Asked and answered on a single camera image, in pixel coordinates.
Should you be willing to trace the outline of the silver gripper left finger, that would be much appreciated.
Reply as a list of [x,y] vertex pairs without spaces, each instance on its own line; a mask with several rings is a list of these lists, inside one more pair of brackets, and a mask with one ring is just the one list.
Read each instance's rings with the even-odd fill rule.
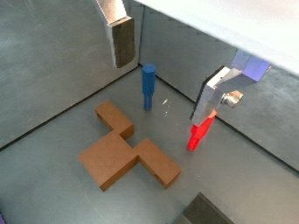
[[127,15],[123,0],[94,0],[106,23],[107,39],[117,68],[126,66],[137,56],[135,20]]

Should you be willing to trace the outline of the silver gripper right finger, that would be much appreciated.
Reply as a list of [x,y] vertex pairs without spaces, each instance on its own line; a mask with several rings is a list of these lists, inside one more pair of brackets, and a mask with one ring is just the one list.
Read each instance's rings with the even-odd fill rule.
[[230,66],[222,66],[202,84],[197,107],[191,113],[193,124],[202,125],[221,105],[234,108],[243,97],[239,90],[258,83],[269,68],[266,60],[238,50]]

